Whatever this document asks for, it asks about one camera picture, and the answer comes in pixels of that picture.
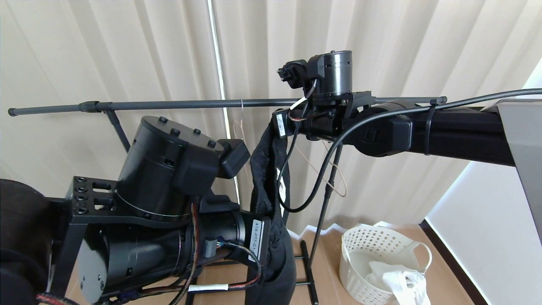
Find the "floor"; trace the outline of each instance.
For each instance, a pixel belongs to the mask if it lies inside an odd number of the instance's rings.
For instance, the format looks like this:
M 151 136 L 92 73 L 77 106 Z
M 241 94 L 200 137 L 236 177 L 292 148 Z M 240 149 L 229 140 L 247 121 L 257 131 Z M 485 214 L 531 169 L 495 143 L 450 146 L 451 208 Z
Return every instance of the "floor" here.
M 405 236 L 423 242 L 430 246 L 433 253 L 433 262 L 427 271 L 426 277 L 428 280 L 428 295 L 433 305 L 452 305 L 452 304 L 473 304 L 459 281 L 456 279 L 444 259 L 438 254 L 425 233 L 419 226 L 404 226 L 394 227 L 394 230 L 404 234 Z M 314 232 L 305 231 L 301 236 L 307 241 L 309 249 L 312 246 Z M 299 241 L 292 239 L 294 245 L 294 253 L 301 254 Z M 341 233 L 337 230 L 328 230 L 325 235 L 322 235 L 316 256 L 313 264 L 313 275 L 316 281 L 318 298 L 321 305 L 357 305 L 346 290 L 343 288 L 339 279 L 339 262 L 340 262 L 340 243 Z M 420 255 L 420 263 L 427 258 Z M 305 279 L 305 271 L 301 260 L 296 261 L 298 280 Z M 67 296 L 80 304 L 88 304 L 84 301 L 81 292 L 78 288 L 76 272 L 72 275 L 72 281 L 68 288 Z M 226 266 L 209 266 L 204 268 L 202 275 L 198 279 L 198 284 L 215 284 L 215 283 L 234 283 L 242 282 L 246 278 L 246 267 L 242 265 L 226 265 Z M 171 280 L 164 280 L 155 285 L 167 285 Z M 133 305 L 144 304 L 169 304 L 174 294 L 163 294 L 154 297 L 144 298 L 138 301 L 130 302 Z M 200 294 L 197 295 L 194 301 L 195 305 L 213 305 L 213 304 L 244 304 L 243 291 L 226 291 L 222 293 Z M 309 294 L 306 286 L 298 286 L 295 289 L 294 296 L 290 303 L 291 305 L 309 305 Z

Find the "barcode label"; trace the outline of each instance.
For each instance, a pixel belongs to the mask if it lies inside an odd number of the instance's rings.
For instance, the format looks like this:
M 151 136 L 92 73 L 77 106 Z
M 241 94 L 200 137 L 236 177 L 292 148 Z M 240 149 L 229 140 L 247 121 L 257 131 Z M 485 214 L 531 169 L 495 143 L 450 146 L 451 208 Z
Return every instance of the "barcode label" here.
M 276 115 L 276 124 L 279 127 L 279 136 L 283 137 L 286 135 L 286 130 L 284 130 L 284 122 L 282 121 L 282 115 Z
M 263 221 L 254 219 L 252 221 L 252 234 L 250 235 L 250 247 L 249 249 L 256 254 L 256 257 L 260 259 L 260 252 L 262 250 L 262 236 L 263 236 Z M 256 262 L 252 256 L 248 256 L 251 262 Z

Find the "plastic basket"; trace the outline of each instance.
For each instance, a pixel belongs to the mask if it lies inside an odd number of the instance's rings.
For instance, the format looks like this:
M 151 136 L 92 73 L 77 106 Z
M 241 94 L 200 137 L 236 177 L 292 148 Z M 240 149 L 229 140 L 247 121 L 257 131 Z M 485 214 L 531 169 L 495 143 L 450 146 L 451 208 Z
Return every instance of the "plastic basket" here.
M 424 246 L 429 253 L 429 261 L 422 268 L 414 254 L 418 246 Z M 390 265 L 404 265 L 424 274 L 433 259 L 427 245 L 389 228 L 369 225 L 359 225 L 346 231 L 342 238 L 342 251 L 340 280 L 346 291 L 364 305 L 384 305 L 395 299 L 390 291 L 367 282 L 367 275 L 371 273 L 369 262 L 377 260 Z

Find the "curtain fold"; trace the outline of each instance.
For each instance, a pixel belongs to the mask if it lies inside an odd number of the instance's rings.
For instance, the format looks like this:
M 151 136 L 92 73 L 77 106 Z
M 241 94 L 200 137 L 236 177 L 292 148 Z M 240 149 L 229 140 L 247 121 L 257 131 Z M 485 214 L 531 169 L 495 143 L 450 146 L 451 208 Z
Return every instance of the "curtain fold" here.
M 331 50 L 353 51 L 355 91 L 449 100 L 521 88 L 542 57 L 539 0 L 229 0 L 212 6 L 227 99 L 301 97 L 276 70 Z M 0 13 L 1 176 L 47 196 L 63 194 L 73 175 L 116 179 L 125 152 L 102 114 L 11 118 L 8 108 L 220 99 L 206 1 L 1 1 Z M 274 110 L 228 109 L 227 124 L 253 150 Z M 143 115 L 226 137 L 221 109 L 118 115 L 129 139 Z M 321 143 L 299 137 L 296 146 L 320 167 Z M 418 223 L 466 164 L 415 154 L 372 158 L 346 147 L 339 168 L 349 193 L 332 196 L 325 225 Z M 290 167 L 298 206 L 317 174 L 298 151 Z M 248 165 L 238 178 L 241 205 L 248 208 Z M 335 184 L 344 190 L 338 177 Z M 290 216 L 291 230 L 316 224 L 323 189 L 308 209 Z M 217 180 L 214 190 L 236 197 L 232 180 Z

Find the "white fabric in basket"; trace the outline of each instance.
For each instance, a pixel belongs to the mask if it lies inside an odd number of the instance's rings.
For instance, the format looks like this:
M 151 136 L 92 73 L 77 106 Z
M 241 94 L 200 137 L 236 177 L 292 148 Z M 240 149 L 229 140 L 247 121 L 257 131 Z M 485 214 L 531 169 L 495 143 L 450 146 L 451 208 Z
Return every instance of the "white fabric in basket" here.
M 431 305 L 427 296 L 425 276 L 403 265 L 369 262 L 372 273 L 367 282 L 395 295 L 400 305 Z

